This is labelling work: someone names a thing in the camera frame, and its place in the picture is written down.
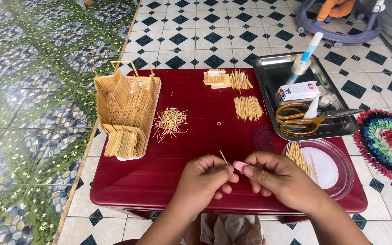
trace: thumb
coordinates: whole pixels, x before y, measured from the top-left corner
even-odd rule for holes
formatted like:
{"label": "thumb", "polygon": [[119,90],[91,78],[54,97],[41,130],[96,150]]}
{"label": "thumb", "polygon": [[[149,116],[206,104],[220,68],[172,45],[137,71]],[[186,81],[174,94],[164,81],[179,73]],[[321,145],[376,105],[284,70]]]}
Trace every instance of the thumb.
{"label": "thumb", "polygon": [[279,187],[279,176],[271,174],[264,169],[247,165],[244,168],[244,174],[251,180],[257,182],[258,184],[266,187],[272,192],[276,192]]}
{"label": "thumb", "polygon": [[221,185],[228,181],[233,172],[234,168],[231,165],[225,165],[216,169],[214,173],[208,174],[207,177],[210,179],[210,183],[213,187],[217,190]]}

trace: left hand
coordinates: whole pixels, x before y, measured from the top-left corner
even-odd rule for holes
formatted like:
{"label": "left hand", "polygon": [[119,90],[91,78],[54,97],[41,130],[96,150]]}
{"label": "left hand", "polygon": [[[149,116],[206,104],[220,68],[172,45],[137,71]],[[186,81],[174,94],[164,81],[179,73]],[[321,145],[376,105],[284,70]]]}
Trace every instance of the left hand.
{"label": "left hand", "polygon": [[238,182],[238,175],[233,171],[232,165],[214,155],[189,161],[168,206],[182,210],[194,220],[212,198],[222,198],[222,192],[231,193],[232,188],[227,181]]}

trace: baby walker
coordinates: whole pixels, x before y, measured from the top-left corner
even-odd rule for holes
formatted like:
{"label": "baby walker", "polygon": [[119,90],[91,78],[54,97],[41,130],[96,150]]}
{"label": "baby walker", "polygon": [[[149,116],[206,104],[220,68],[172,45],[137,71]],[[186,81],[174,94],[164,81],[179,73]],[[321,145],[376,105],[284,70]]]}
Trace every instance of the baby walker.
{"label": "baby walker", "polygon": [[303,33],[305,30],[308,30],[314,34],[316,32],[322,32],[324,38],[335,42],[334,47],[341,47],[343,43],[363,43],[370,41],[377,37],[382,31],[383,21],[380,16],[378,16],[378,13],[384,11],[385,9],[385,5],[383,4],[384,0],[378,0],[372,11],[370,11],[366,6],[360,3],[359,0],[355,2],[353,8],[358,11],[355,18],[357,20],[362,20],[365,16],[367,16],[368,18],[365,31],[356,35],[348,35],[327,31],[311,22],[307,18],[306,12],[312,4],[320,2],[323,2],[323,0],[307,0],[302,3],[302,5],[296,10],[297,16],[295,19],[296,22],[300,25],[300,27],[297,29],[298,33]]}

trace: scissor blade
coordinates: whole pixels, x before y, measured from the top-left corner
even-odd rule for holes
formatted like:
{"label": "scissor blade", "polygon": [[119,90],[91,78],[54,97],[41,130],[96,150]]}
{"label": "scissor blade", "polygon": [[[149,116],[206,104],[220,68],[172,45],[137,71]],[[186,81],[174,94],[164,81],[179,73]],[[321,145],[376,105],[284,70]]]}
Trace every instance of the scissor blade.
{"label": "scissor blade", "polygon": [[334,118],[334,117],[342,117],[346,115],[352,115],[355,113],[360,113],[364,111],[363,109],[340,109],[340,110],[334,110],[334,111],[327,111],[324,112],[322,115],[324,115],[326,118]]}

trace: orange pants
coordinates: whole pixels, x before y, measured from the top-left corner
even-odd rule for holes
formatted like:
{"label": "orange pants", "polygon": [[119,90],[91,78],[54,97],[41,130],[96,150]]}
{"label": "orange pants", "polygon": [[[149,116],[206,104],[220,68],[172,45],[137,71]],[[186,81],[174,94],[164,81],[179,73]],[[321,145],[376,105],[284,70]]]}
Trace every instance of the orange pants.
{"label": "orange pants", "polygon": [[[335,4],[340,4],[340,7],[333,8]],[[326,0],[317,15],[317,21],[324,21],[329,15],[331,18],[338,18],[348,15],[352,9],[355,0]]]}

